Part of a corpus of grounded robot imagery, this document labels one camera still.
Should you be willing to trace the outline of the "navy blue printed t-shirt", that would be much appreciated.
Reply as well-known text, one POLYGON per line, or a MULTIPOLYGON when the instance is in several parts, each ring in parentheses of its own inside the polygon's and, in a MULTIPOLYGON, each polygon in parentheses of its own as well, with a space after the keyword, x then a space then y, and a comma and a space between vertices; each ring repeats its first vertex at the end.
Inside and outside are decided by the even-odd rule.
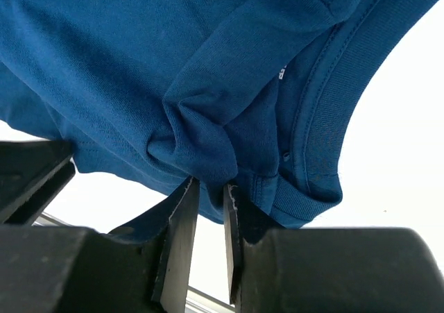
POLYGON ((1 120, 82 173, 170 194, 234 180, 287 228, 338 205, 370 79, 438 0, 1 0, 1 120))

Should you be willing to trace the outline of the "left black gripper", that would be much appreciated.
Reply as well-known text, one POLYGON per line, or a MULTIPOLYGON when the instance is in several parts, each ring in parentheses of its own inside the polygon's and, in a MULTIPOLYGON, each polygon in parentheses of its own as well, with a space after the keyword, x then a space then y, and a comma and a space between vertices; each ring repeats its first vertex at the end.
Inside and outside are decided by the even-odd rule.
POLYGON ((1 224, 31 225, 74 177, 70 142, 1 143, 1 224))

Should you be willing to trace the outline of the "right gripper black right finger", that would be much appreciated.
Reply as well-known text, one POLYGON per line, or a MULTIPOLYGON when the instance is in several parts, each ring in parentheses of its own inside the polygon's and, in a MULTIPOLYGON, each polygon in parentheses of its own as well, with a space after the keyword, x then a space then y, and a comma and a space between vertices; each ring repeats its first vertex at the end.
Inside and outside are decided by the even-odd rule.
POLYGON ((237 312, 443 311, 443 276, 411 229, 287 229, 233 184, 223 209, 237 312))

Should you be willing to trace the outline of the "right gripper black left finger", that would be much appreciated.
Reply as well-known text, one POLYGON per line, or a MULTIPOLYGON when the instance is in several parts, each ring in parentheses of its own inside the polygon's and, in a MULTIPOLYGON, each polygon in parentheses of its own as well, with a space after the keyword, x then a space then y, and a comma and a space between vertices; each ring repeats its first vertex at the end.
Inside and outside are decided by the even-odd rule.
POLYGON ((188 178, 109 234, 2 226, 1 311, 184 312, 199 192, 188 178))

